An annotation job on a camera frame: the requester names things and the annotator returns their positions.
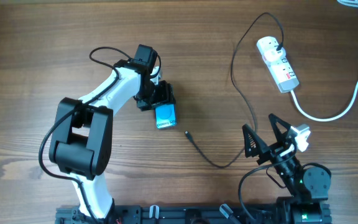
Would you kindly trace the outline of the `turquoise screen Galaxy smartphone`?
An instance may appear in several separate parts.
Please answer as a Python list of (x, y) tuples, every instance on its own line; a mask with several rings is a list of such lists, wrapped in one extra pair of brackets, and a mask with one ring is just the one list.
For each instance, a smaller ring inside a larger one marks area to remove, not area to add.
[(175, 105), (162, 105), (155, 109), (155, 119), (157, 129), (174, 127), (177, 124)]

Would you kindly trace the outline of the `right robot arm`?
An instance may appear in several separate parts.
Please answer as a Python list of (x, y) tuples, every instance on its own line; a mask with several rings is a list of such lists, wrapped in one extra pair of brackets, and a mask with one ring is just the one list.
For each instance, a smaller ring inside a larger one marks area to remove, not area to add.
[[(311, 134), (307, 124), (293, 126), (274, 114), (268, 116), (276, 142), (267, 145), (247, 124), (243, 125), (245, 156), (255, 157), (258, 167), (244, 174), (237, 190), (246, 223), (331, 223), (328, 191), (331, 171), (318, 163), (302, 165), (296, 158), (298, 151), (305, 152)], [(260, 170), (274, 168), (291, 194), (278, 197), (275, 203), (246, 205), (242, 186), (247, 177)]]

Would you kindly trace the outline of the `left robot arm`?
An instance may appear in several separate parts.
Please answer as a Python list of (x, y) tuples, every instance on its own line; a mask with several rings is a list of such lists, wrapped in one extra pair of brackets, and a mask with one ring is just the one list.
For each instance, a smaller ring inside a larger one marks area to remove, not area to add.
[(160, 61), (152, 47), (139, 45), (133, 57), (112, 65), (110, 76), (91, 93), (59, 102), (55, 123), (40, 145), (39, 163), (46, 171), (42, 155), (49, 141), (49, 159), (61, 172), (57, 177), (73, 182), (80, 204), (57, 209), (56, 223), (124, 221), (104, 176), (112, 151), (113, 117), (133, 98), (141, 111), (155, 112), (157, 129), (176, 125), (173, 87), (161, 79), (156, 66)]

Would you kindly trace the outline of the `white USB charger plug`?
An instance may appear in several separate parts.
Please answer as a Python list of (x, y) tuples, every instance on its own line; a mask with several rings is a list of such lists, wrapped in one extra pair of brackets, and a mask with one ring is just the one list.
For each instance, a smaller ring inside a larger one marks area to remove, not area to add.
[(264, 50), (263, 59), (265, 63), (274, 63), (286, 57), (286, 51), (284, 48), (277, 50), (276, 47), (272, 47)]

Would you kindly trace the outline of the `white power strip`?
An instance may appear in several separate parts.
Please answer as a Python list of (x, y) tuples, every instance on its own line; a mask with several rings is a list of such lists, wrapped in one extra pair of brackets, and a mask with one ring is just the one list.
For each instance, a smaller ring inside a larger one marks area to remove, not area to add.
[[(256, 46), (262, 56), (262, 60), (264, 61), (262, 55), (264, 50), (272, 47), (276, 47), (278, 50), (279, 44), (276, 38), (272, 36), (266, 36), (259, 39), (256, 43)], [(265, 64), (281, 93), (288, 93), (294, 90), (300, 84), (287, 59), (287, 53), (285, 58), (274, 63)]]

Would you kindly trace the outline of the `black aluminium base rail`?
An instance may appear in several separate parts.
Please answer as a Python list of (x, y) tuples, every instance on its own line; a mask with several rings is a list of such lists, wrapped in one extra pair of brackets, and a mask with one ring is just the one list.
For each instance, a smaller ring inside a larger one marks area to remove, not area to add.
[(279, 203), (250, 204), (251, 220), (241, 207), (227, 204), (212, 207), (141, 207), (138, 205), (116, 206), (111, 215), (100, 218), (98, 223), (122, 224), (192, 224), (192, 223), (332, 223), (328, 204)]

